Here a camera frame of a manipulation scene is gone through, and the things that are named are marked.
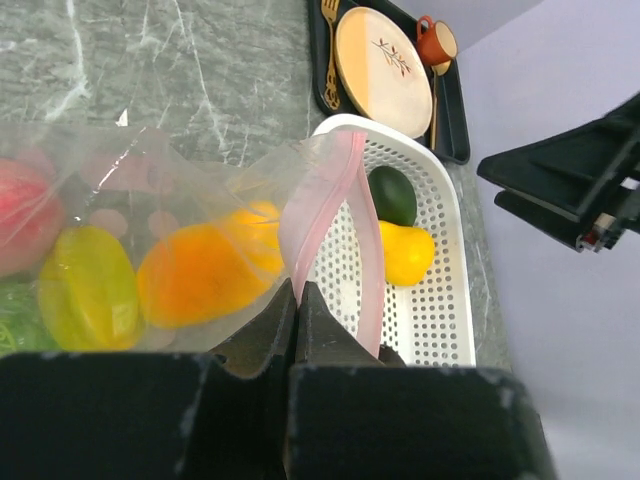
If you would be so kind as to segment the yellow pear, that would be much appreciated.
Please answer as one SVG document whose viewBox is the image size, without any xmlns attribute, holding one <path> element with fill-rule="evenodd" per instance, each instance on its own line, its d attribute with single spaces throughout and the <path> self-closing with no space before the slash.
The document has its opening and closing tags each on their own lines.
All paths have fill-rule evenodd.
<svg viewBox="0 0 640 480">
<path fill-rule="evenodd" d="M 418 284 L 434 261 L 435 242 L 431 235 L 419 227 L 383 220 L 379 221 L 379 228 L 386 282 L 400 287 Z"/>
</svg>

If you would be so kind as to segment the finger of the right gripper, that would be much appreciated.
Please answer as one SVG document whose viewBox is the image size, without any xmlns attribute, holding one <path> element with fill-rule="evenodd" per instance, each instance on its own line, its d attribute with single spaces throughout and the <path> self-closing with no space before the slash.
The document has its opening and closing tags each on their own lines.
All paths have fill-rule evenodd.
<svg viewBox="0 0 640 480">
<path fill-rule="evenodd" d="M 562 245 L 581 252 L 611 250 L 623 235 L 623 230 L 599 231 L 595 225 L 587 226 L 568 220 L 560 214 L 526 200 L 508 191 L 498 193 L 494 204 L 541 231 Z"/>
<path fill-rule="evenodd" d="M 488 156 L 477 174 L 499 188 L 583 223 L 639 180 L 639 97 L 603 117 Z"/>
</svg>

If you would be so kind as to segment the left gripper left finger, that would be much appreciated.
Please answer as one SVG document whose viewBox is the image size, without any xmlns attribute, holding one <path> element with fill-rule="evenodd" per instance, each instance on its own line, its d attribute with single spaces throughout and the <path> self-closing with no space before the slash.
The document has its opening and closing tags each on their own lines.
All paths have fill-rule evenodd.
<svg viewBox="0 0 640 480">
<path fill-rule="evenodd" d="M 1 361 L 5 479 L 282 479 L 296 301 L 282 284 L 206 353 Z"/>
</svg>

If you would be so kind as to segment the clear zip top bag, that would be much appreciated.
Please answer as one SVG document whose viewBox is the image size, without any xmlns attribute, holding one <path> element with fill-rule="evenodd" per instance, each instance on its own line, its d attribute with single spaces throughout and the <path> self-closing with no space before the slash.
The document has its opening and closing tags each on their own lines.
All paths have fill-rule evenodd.
<svg viewBox="0 0 640 480">
<path fill-rule="evenodd" d="M 279 146 L 248 167 L 234 167 L 190 162 L 152 127 L 6 122 L 1 126 L 1 160 L 16 160 L 50 178 L 65 211 L 58 236 L 66 228 L 95 226 L 119 240 L 135 272 L 145 326 L 128 350 L 207 350 L 246 324 L 283 281 L 290 281 L 295 297 L 301 298 L 320 246 L 341 205 L 347 204 L 363 280 L 358 331 L 351 335 L 368 353 L 377 354 L 384 262 L 364 168 L 366 139 L 362 130 L 315 134 Z M 149 250 L 182 227 L 211 222 L 257 201 L 270 202 L 280 211 L 278 243 L 284 268 L 275 284 L 245 309 L 205 323 L 176 329 L 148 323 L 141 311 L 137 271 Z M 37 299 L 39 274 L 55 242 L 32 268 L 1 275 L 1 282 L 29 283 Z"/>
</svg>

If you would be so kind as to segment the yellow green starfruit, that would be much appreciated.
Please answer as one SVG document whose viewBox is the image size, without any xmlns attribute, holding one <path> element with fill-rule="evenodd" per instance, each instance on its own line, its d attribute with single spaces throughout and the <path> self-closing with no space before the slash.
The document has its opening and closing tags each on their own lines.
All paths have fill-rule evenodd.
<svg viewBox="0 0 640 480">
<path fill-rule="evenodd" d="M 60 233 L 40 271 L 37 299 L 64 350 L 128 350 L 145 329 L 129 257 L 118 239 L 95 226 Z"/>
</svg>

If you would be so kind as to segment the green grapes bunch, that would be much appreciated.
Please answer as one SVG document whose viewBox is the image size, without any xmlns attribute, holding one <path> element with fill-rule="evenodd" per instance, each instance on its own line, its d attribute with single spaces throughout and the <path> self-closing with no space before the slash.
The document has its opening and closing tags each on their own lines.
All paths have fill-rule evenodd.
<svg viewBox="0 0 640 480">
<path fill-rule="evenodd" d="M 1 356 L 60 347 L 45 327 L 33 285 L 1 282 Z"/>
</svg>

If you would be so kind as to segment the orange yellow mango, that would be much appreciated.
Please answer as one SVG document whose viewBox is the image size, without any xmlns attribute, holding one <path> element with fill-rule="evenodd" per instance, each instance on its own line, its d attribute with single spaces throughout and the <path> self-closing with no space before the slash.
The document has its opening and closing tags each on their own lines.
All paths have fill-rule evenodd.
<svg viewBox="0 0 640 480">
<path fill-rule="evenodd" d="M 284 268 L 279 209 L 252 202 L 157 242 L 137 271 L 141 311 L 157 328 L 176 329 L 239 312 L 266 293 Z"/>
</svg>

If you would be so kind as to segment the pink peach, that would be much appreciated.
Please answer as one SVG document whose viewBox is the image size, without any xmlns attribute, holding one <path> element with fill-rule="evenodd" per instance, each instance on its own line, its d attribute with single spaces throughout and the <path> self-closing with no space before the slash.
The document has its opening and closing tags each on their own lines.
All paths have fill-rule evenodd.
<svg viewBox="0 0 640 480">
<path fill-rule="evenodd" d="M 1 160 L 1 275 L 32 268 L 65 223 L 64 206 L 43 172 Z"/>
</svg>

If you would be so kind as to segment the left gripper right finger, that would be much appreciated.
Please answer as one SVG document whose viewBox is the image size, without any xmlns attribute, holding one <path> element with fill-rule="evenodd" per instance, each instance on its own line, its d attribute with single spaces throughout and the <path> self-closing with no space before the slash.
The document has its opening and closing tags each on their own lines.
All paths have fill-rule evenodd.
<svg viewBox="0 0 640 480">
<path fill-rule="evenodd" d="M 487 367 L 386 366 L 333 318 L 317 285 L 289 372 L 291 479 L 553 479 L 524 385 Z"/>
</svg>

